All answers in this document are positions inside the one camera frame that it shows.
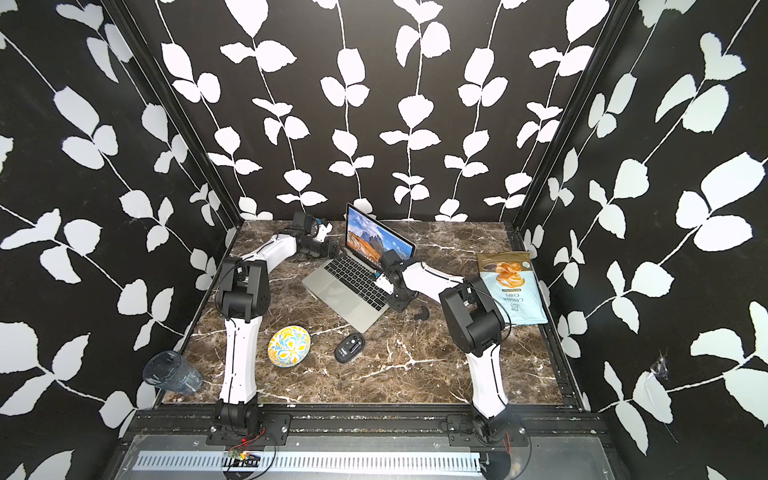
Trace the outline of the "silver laptop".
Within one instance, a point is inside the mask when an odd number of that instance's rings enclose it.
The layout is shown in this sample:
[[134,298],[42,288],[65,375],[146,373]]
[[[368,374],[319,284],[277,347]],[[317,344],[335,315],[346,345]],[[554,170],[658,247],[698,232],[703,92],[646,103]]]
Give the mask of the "silver laptop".
[[349,204],[339,255],[305,277],[303,285],[364,333],[389,308],[388,293],[376,280],[382,273],[380,258],[390,250],[407,260],[413,257],[415,244]]

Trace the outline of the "black wireless mouse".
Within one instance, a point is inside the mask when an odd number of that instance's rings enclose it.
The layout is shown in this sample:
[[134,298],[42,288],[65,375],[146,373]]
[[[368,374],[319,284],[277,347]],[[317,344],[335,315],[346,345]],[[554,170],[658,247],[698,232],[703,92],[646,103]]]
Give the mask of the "black wireless mouse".
[[365,339],[360,333],[352,333],[343,339],[334,349],[334,358],[341,364],[354,359],[365,347]]

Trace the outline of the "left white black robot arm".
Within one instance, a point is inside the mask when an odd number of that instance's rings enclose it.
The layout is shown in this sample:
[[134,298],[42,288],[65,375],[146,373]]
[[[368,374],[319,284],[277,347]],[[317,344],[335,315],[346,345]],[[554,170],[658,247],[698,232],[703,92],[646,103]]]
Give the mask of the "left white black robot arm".
[[327,238],[330,222],[297,212],[291,225],[253,251],[224,260],[215,305],[224,317],[224,380],[212,417],[220,431],[257,436],[262,429],[255,382],[258,333],[271,303],[269,274],[297,254],[329,258],[338,247]]

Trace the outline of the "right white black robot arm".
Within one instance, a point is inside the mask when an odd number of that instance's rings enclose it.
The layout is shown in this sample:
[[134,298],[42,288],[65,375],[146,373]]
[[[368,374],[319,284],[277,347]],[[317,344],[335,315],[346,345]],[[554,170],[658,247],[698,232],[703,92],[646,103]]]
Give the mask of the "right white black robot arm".
[[394,250],[386,251],[379,263],[381,276],[392,286],[387,301],[393,308],[403,310],[418,295],[441,305],[449,334],[468,360],[476,435],[486,445],[507,440],[513,415],[500,364],[507,322],[479,275],[449,275],[422,261],[403,259]]

